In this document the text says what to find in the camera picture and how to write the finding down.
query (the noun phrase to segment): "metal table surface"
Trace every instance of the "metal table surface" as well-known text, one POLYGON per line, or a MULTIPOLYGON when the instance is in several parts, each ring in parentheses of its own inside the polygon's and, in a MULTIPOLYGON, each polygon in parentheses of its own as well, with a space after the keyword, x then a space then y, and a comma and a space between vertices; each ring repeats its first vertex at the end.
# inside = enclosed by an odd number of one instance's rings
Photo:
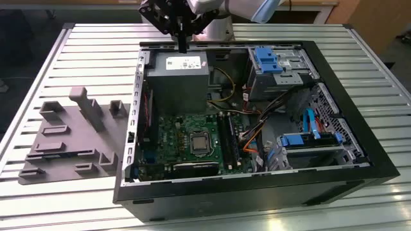
POLYGON ((411 229, 411 97, 354 30, 342 25, 235 25, 238 40, 314 40, 401 177, 329 205, 143 224, 112 204, 115 177, 22 186, 44 101, 74 105, 71 86, 99 104, 131 102, 140 41, 168 41, 144 24, 63 29, 0 143, 0 230, 407 230, 411 229))

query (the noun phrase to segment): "ram slot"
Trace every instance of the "ram slot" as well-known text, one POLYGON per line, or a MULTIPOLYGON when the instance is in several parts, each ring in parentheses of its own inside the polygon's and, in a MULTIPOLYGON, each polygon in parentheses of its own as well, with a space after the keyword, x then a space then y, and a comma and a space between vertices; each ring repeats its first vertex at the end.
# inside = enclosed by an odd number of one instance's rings
POLYGON ((235 125, 232 123, 231 114, 227 113, 226 115, 226 126, 227 126, 227 140, 228 140, 228 146, 231 149, 231 161, 232 161, 232 167, 238 167, 240 165, 240 152, 239 152, 239 141, 236 137, 235 132, 235 125))
POLYGON ((220 146, 222 146, 222 152, 223 152, 223 162, 224 162, 224 168, 232 169, 232 162, 234 162, 234 156, 231 151, 231 145, 230 145, 230 139, 228 139, 228 130, 227 130, 227 124, 224 119, 224 114, 218 114, 218 129, 219 129, 219 137, 220 137, 220 146))

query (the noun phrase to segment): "wall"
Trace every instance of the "wall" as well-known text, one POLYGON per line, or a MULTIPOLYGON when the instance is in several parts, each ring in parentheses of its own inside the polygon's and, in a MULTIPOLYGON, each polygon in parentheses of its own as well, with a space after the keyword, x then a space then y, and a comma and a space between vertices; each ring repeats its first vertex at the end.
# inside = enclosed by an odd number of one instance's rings
POLYGON ((411 0, 341 0, 327 23, 351 24, 381 54, 411 22, 411 0))

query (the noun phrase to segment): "gray plastic part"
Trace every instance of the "gray plastic part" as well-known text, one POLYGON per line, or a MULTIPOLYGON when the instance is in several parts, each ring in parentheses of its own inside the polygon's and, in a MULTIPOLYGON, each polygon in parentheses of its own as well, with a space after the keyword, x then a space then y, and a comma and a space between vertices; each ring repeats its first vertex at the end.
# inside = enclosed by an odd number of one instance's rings
POLYGON ((58 101, 44 102, 40 108, 40 115, 51 122, 60 120, 58 113, 62 111, 64 111, 64 108, 58 101))
POLYGON ((102 108, 95 100, 90 101, 87 98, 86 87, 72 87, 68 98, 75 101, 80 107, 82 115, 90 121, 96 132, 104 131, 104 123, 100 119, 102 108))
POLYGON ((63 142, 56 143, 35 143, 35 151, 63 151, 66 149, 66 144, 63 142))
POLYGON ((67 125, 51 126, 48 128, 43 128, 42 130, 42 134, 46 136, 67 133, 70 133, 70 127, 67 125))
POLYGON ((94 163, 84 163, 75 165, 75 172, 79 174, 90 174, 98 171, 94 163))
MULTIPOLYGON (((130 104, 120 104, 128 114, 130 104)), ((54 124, 43 120, 35 145, 19 175, 20 184, 116 175, 118 153, 124 150, 128 117, 114 118, 110 105, 102 105, 99 108, 102 109, 99 119, 107 128, 102 132, 96 132, 78 106, 64 107, 64 110, 56 113, 59 120, 52 121, 54 124), (43 134, 46 128, 64 126, 70 127, 68 133, 43 134), (86 167, 79 168, 90 163, 92 163, 90 170, 86 170, 86 167)))
POLYGON ((275 148, 274 155, 267 163, 268 171, 293 169, 293 166, 290 166, 289 163, 287 154, 282 152, 283 147, 280 145, 274 145, 274 148, 275 148))
POLYGON ((114 118, 124 118, 128 116, 122 100, 110 101, 110 113, 114 118))
POLYGON ((63 29, 74 29, 75 28, 75 23, 64 23, 63 24, 63 29))
POLYGON ((116 170, 119 158, 116 154, 111 155, 111 159, 106 156, 104 153, 100 153, 99 165, 106 171, 116 170))
POLYGON ((24 179, 42 178, 46 171, 38 167, 23 169, 19 176, 24 179))
POLYGON ((343 156, 347 155, 347 150, 343 146, 335 147, 322 147, 322 148, 305 148, 289 150, 283 147, 279 151, 279 156, 287 156, 290 165, 294 168, 305 167, 318 167, 331 165, 334 159, 341 161, 343 156))
POLYGON ((90 152, 79 153, 78 157, 80 158, 96 158, 100 157, 100 153, 96 149, 90 150, 90 152))

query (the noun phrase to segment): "barcode sticker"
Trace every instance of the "barcode sticker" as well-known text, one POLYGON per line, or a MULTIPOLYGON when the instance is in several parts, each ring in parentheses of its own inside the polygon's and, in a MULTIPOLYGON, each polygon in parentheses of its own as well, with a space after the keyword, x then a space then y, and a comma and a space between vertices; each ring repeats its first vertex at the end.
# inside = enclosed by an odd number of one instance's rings
POLYGON ((243 100, 244 100, 246 102, 248 102, 248 94, 247 94, 247 93, 243 93, 243 100))
POLYGON ((167 70, 202 69, 199 56, 168 57, 166 59, 167 70))

